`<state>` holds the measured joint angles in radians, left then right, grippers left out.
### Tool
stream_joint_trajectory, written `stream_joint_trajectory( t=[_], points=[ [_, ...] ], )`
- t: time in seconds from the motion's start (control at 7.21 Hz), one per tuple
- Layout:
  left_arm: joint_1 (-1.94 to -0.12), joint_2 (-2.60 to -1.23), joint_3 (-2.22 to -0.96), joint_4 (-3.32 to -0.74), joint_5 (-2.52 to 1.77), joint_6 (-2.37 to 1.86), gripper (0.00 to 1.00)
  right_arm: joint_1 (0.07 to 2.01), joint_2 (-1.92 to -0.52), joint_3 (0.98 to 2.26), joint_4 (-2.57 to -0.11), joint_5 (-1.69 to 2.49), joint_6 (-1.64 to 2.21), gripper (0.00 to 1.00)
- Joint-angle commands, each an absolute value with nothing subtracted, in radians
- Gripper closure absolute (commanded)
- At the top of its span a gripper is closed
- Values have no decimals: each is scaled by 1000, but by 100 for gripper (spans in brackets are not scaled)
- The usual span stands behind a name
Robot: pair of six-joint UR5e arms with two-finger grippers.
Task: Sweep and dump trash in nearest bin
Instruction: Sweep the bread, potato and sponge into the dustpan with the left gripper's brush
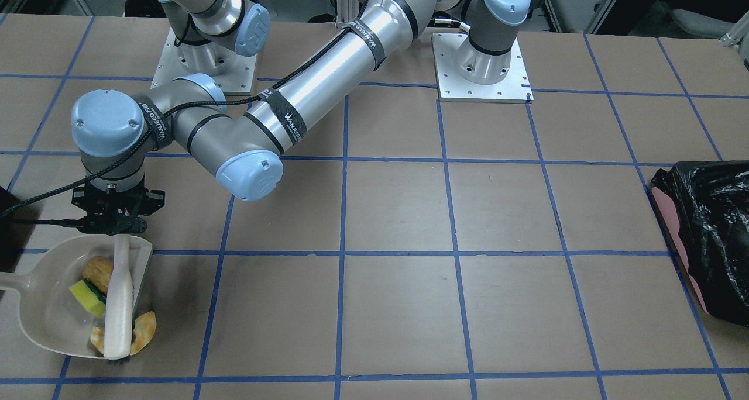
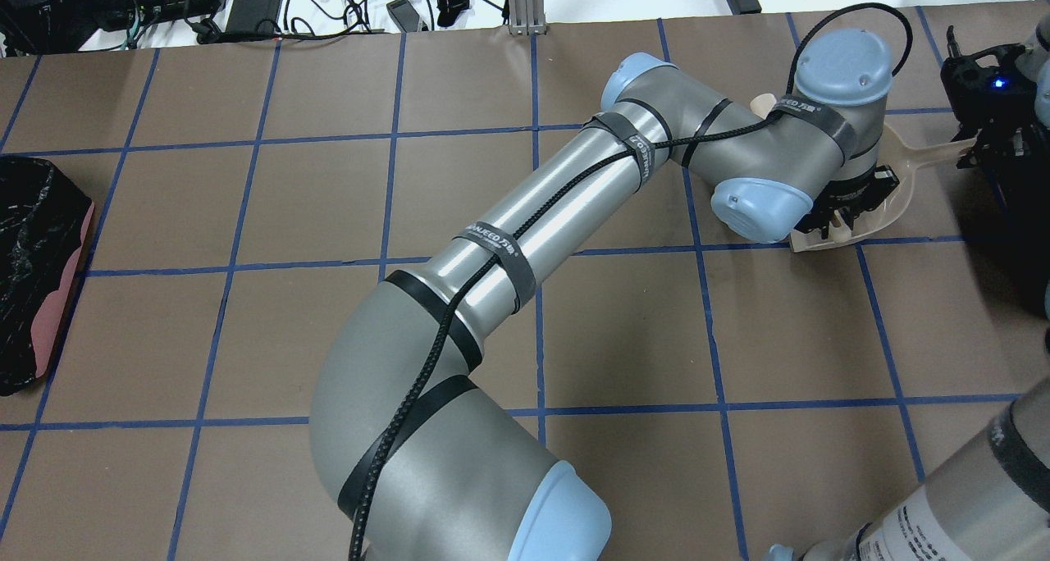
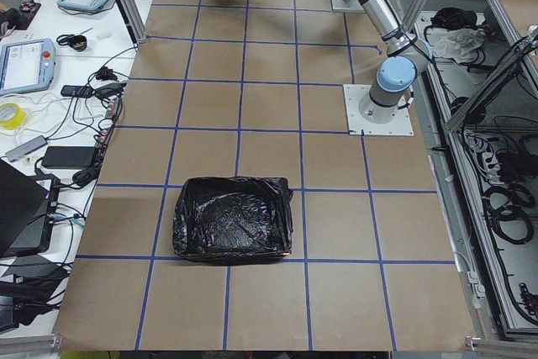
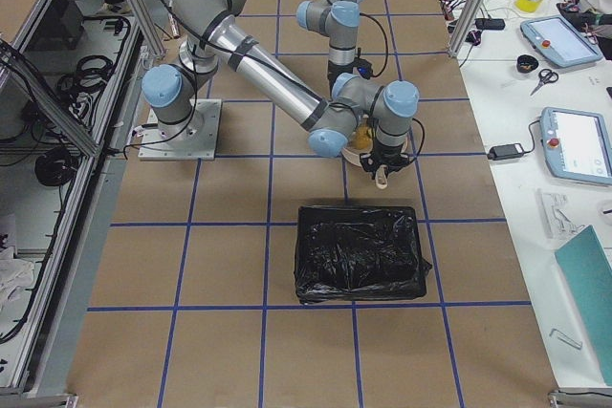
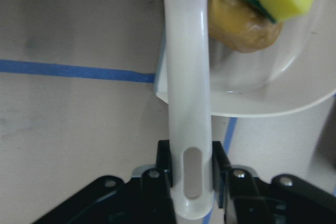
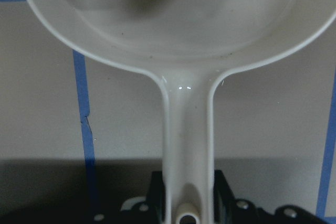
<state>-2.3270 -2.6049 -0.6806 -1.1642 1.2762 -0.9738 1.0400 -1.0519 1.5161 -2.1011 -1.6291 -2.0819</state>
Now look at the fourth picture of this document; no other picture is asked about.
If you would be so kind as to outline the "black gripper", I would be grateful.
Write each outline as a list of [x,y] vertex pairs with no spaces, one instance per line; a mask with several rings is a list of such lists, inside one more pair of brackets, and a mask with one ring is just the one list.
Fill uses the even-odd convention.
[[336,96],[348,80],[357,76],[370,79],[372,77],[372,63],[362,57],[356,57],[352,63],[342,65],[329,61],[327,79],[330,94]]
[[384,166],[385,177],[388,178],[390,174],[409,166],[409,156],[403,152],[403,148],[402,145],[388,146],[374,142],[369,153],[360,154],[361,167],[374,180],[377,171]]

